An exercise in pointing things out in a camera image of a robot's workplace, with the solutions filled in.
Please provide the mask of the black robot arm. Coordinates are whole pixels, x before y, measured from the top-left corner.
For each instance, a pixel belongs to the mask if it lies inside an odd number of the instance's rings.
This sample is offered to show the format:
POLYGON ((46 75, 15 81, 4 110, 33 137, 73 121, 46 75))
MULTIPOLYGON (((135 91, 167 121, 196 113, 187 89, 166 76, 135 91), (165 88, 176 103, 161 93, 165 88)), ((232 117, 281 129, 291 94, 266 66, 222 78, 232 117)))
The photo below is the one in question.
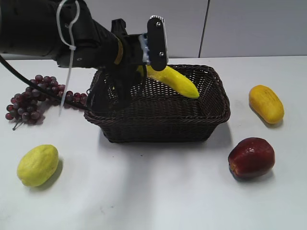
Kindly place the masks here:
POLYGON ((108 30, 83 0, 1 1, 0 51, 52 59, 61 68, 147 64, 161 71, 168 63, 162 17, 150 17, 143 34, 128 34, 123 19, 108 30))

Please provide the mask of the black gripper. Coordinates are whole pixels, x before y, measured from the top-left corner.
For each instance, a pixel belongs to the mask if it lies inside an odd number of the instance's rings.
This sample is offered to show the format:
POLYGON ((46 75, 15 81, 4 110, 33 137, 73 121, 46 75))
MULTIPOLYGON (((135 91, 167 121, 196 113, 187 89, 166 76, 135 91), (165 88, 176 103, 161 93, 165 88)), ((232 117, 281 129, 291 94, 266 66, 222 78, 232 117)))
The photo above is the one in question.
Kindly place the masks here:
MULTIPOLYGON (((99 35, 99 45, 95 53, 95 68, 124 68, 143 66, 143 50, 139 34, 128 34, 126 22, 119 18, 112 20, 111 30, 95 23, 99 35)), ((167 42, 164 19, 152 15, 147 22, 147 45, 149 65, 155 71, 162 71, 168 63, 167 42)))

